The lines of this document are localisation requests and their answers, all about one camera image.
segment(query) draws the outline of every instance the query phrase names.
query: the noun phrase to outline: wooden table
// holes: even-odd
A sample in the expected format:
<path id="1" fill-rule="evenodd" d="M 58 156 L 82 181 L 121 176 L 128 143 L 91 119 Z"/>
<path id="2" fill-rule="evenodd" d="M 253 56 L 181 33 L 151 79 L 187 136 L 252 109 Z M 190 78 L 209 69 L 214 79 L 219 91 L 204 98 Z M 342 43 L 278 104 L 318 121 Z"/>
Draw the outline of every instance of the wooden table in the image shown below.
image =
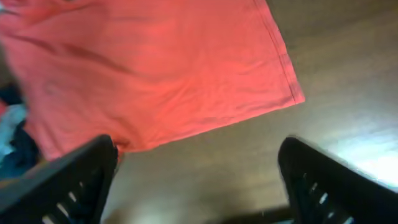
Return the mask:
<path id="1" fill-rule="evenodd" d="M 109 223 L 205 223 L 286 205 L 277 152 L 289 134 L 398 186 L 398 1 L 268 3 L 307 101 L 128 155 Z"/>

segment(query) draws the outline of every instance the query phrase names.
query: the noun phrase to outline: brown wooden surface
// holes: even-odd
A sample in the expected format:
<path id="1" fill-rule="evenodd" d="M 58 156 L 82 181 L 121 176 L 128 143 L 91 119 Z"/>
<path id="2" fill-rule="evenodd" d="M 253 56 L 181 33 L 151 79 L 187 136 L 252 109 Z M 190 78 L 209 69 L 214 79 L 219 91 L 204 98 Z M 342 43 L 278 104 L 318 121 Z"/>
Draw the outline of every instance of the brown wooden surface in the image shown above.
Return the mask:
<path id="1" fill-rule="evenodd" d="M 307 101 L 127 155 L 108 223 L 205 223 L 285 205 L 277 151 L 289 134 L 398 179 L 373 163 L 398 158 L 398 1 L 268 3 Z"/>

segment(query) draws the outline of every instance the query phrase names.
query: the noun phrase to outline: light blue cloth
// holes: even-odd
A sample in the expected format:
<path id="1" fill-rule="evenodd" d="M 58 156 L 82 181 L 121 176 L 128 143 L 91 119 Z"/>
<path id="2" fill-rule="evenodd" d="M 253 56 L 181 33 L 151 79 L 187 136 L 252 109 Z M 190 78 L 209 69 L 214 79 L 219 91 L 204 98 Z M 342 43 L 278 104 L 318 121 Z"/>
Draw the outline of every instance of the light blue cloth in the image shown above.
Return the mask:
<path id="1" fill-rule="evenodd" d="M 12 153 L 14 148 L 10 145 L 16 126 L 25 119 L 26 107 L 22 104 L 7 107 L 0 118 L 0 166 L 4 156 Z"/>

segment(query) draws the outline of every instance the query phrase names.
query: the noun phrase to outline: red fabric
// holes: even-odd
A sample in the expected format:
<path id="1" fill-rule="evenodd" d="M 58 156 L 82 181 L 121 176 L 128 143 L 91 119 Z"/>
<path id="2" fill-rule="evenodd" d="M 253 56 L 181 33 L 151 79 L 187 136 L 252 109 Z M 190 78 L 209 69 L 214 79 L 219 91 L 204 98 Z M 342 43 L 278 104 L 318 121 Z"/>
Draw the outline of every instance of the red fabric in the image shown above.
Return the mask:
<path id="1" fill-rule="evenodd" d="M 304 101 L 265 0 L 7 0 L 7 59 L 47 159 L 143 151 Z"/>

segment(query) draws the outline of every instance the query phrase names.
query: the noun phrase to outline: red cloth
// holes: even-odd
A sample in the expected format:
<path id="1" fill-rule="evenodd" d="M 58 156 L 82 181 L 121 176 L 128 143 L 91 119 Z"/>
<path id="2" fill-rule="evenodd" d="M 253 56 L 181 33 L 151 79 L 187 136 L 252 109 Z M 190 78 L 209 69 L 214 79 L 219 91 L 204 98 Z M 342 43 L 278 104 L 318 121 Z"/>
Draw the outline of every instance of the red cloth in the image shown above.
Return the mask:
<path id="1" fill-rule="evenodd" d="M 1 40 L 47 159 L 122 151 L 304 101 L 265 0 L 3 0 Z"/>

